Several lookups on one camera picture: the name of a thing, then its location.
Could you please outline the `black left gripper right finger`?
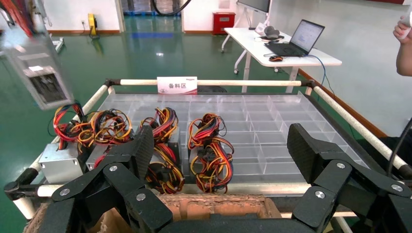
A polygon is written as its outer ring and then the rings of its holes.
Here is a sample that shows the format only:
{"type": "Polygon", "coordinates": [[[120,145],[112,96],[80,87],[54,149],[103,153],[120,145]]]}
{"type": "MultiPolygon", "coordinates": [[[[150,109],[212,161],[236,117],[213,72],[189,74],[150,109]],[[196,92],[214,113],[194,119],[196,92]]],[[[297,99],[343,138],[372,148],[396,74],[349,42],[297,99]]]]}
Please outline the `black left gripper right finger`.
{"type": "Polygon", "coordinates": [[[404,184],[354,162],[338,145],[313,138],[299,123],[289,127],[287,148],[310,188],[292,218],[322,232],[338,206],[363,219],[374,233],[412,230],[412,192],[404,184]]]}

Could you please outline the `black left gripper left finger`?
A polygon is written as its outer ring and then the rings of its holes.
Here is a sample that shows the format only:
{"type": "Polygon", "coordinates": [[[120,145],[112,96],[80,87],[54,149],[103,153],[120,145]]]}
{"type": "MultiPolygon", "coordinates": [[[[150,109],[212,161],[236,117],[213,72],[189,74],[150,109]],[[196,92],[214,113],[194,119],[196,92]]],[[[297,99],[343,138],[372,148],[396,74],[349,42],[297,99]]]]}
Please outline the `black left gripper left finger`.
{"type": "Polygon", "coordinates": [[[85,233],[113,208],[135,233],[161,231],[173,216],[145,188],[143,179],[153,153],[153,130],[142,126],[131,141],[114,146],[93,170],[54,191],[39,231],[85,233]]]}

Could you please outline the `person's bare hand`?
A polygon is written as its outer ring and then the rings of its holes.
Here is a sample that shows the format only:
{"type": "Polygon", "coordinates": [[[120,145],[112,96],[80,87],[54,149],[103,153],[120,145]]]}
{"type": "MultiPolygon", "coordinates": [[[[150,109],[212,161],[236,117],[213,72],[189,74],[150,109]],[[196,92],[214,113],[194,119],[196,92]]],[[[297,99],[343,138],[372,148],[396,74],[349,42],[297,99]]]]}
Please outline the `person's bare hand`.
{"type": "Polygon", "coordinates": [[[405,16],[402,16],[393,31],[393,35],[401,44],[409,43],[412,39],[412,28],[405,24],[406,22],[405,16]]]}

